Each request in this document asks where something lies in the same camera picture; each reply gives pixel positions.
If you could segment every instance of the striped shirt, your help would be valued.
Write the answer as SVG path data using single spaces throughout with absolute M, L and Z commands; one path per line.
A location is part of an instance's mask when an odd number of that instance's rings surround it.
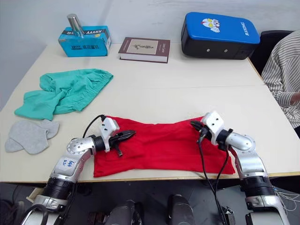
M 262 78 L 292 127 L 299 127 L 300 102 L 292 105 L 291 97 L 300 92 L 300 30 L 277 43 L 263 69 Z

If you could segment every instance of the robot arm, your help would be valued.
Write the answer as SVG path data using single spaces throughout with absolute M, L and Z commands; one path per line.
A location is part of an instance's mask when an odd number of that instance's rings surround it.
M 133 136 L 135 131 L 127 130 L 117 133 L 119 126 L 115 120 L 105 116 L 102 116 L 101 119 L 100 136 L 92 135 L 86 138 L 75 138 L 67 145 L 67 151 L 58 160 L 46 187 L 42 194 L 37 195 L 32 210 L 29 211 L 22 225 L 41 224 L 43 216 L 40 211 L 34 211 L 35 206 L 38 209 L 45 208 L 45 210 L 51 212 L 46 224 L 53 225 L 62 221 L 63 217 L 60 213 L 66 209 L 69 203 L 70 195 L 75 188 L 85 162 L 91 156 L 96 155 L 98 151 L 109 152 L 110 148 L 115 148 L 118 155 L 122 155 L 118 148 L 119 142 Z
M 274 225 L 289 225 L 263 161 L 256 153 L 254 139 L 234 133 L 232 129 L 225 130 L 224 121 L 217 112 L 206 114 L 201 122 L 200 133 L 203 132 L 220 149 L 228 149 L 235 157 L 241 189 L 245 191 L 248 209 L 253 211 L 246 215 L 247 224 L 267 224 L 263 220 L 269 220 Z

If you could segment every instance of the blue case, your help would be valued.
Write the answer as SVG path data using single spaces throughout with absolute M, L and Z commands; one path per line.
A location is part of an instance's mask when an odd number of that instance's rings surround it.
M 182 51 L 200 58 L 245 59 L 259 42 L 249 20 L 226 15 L 188 13 L 181 31 Z
M 66 27 L 58 42 L 68 57 L 106 56 L 111 45 L 107 26 L 83 26 L 84 35 L 74 36 Z

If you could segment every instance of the gray cloth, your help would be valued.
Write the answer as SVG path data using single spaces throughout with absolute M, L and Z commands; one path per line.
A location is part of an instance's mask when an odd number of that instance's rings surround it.
M 58 122 L 43 120 L 36 124 L 29 120 L 16 122 L 10 129 L 5 143 L 7 152 L 25 149 L 29 154 L 37 154 L 48 148 L 48 141 L 54 137 L 59 128 Z

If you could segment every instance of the book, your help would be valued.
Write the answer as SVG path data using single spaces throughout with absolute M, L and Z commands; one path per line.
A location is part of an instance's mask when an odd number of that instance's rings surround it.
M 168 63 L 170 40 L 126 37 L 119 50 L 120 60 Z

